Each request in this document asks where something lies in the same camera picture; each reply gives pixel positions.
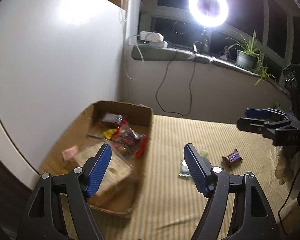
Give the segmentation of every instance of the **yellow striped tablecloth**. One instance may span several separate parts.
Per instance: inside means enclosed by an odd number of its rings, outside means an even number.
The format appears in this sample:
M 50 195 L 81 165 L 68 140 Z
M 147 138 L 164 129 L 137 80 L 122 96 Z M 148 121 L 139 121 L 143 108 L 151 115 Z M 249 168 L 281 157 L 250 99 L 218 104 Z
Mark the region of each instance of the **yellow striped tablecloth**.
M 221 156 L 235 148 L 243 162 L 231 171 L 243 175 L 253 172 L 268 198 L 278 221 L 277 212 L 288 194 L 274 176 L 277 164 L 272 141 L 259 134 L 241 132 L 233 124 L 204 122 L 167 116 L 154 116 L 151 145 L 147 157 L 145 182 L 138 206 L 130 220 L 93 210 L 95 221 L 106 240 L 148 240 L 191 238 L 207 203 L 192 179 L 178 176 L 183 148 L 193 143 L 199 151 L 209 152 L 212 165 L 220 165 Z M 234 194 L 229 194 L 225 218 L 219 239 L 226 237 L 232 215 Z M 287 215 L 296 200 L 289 200 L 282 210 Z M 66 204 L 65 220 L 69 236 L 76 239 Z

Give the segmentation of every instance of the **screw head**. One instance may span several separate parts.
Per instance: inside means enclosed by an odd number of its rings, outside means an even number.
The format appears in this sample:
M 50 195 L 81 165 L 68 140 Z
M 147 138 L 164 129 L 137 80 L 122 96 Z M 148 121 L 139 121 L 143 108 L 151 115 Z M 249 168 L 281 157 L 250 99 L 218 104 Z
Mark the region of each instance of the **screw head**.
M 49 178 L 49 176 L 50 176 L 50 174 L 46 172 L 46 173 L 41 175 L 41 178 L 47 179 L 47 178 Z
M 247 172 L 246 175 L 249 179 L 252 179 L 254 177 L 253 173 L 251 172 Z
M 222 171 L 222 169 L 220 167 L 213 167 L 212 170 L 215 173 L 220 173 Z
M 74 169 L 74 173 L 80 173 L 81 171 L 83 171 L 83 169 L 81 167 L 76 167 Z

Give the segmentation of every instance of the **illuminated ring light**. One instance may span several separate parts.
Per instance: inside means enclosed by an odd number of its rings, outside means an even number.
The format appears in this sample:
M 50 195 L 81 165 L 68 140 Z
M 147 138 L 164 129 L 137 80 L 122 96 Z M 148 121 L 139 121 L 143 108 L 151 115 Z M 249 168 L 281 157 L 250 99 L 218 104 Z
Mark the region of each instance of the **illuminated ring light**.
M 198 8 L 199 0 L 189 0 L 189 10 L 194 19 L 205 27 L 216 27 L 224 23 L 228 16 L 228 5 L 226 0 L 217 0 L 220 5 L 220 13 L 217 17 L 202 14 Z

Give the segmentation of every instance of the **window sill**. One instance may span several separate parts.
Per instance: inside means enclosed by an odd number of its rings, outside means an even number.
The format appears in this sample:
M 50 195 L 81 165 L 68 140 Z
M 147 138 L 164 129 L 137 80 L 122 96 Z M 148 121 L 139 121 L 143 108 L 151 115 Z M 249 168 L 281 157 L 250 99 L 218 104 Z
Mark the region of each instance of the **window sill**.
M 139 44 L 139 49 L 142 53 L 144 61 L 171 61 L 172 59 L 174 61 L 194 61 L 195 59 L 197 63 L 213 64 L 215 66 L 231 69 L 245 75 L 254 76 L 257 78 L 260 77 L 260 75 L 253 73 L 249 70 L 243 69 L 241 67 L 238 67 L 237 65 L 231 62 L 227 62 L 226 60 L 222 60 L 219 58 L 210 57 L 206 55 L 201 55 L 198 53 L 194 55 L 193 52 L 190 52 L 188 50 L 172 49 L 172 48 L 170 49 L 156 48 L 148 44 Z M 133 46 L 131 57 L 134 60 L 141 60 L 141 56 L 136 45 Z M 287 92 L 287 90 L 282 88 L 277 82 L 275 82 L 270 78 L 268 78 L 266 81 L 272 84 L 274 87 L 276 87 L 280 92 L 285 94 L 288 98 L 290 98 L 290 94 Z

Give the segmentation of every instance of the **cardboard box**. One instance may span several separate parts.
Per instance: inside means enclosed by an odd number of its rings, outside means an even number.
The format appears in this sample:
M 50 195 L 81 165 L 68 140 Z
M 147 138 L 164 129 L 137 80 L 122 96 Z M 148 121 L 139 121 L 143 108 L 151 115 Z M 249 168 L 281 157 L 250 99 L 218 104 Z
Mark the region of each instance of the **cardboard box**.
M 128 103 L 99 101 L 88 106 L 69 126 L 44 160 L 39 172 L 41 174 L 49 172 L 52 176 L 64 174 L 64 170 L 67 170 L 68 167 L 67 163 L 63 161 L 61 152 L 74 145 L 78 145 L 79 150 L 81 150 L 80 145 L 84 145 L 85 140 L 87 140 L 87 135 L 95 129 L 96 124 L 98 124 L 103 115 L 107 112 L 126 116 L 126 120 L 131 128 L 140 134 L 144 133 L 149 135 L 150 141 L 153 117 L 151 108 Z M 131 217 L 138 203 L 143 186 L 149 141 L 142 156 L 135 159 L 132 163 L 138 179 L 126 181 L 124 189 L 120 191 L 119 194 L 116 194 L 102 206 L 97 207 L 90 204 L 91 208 L 121 217 Z

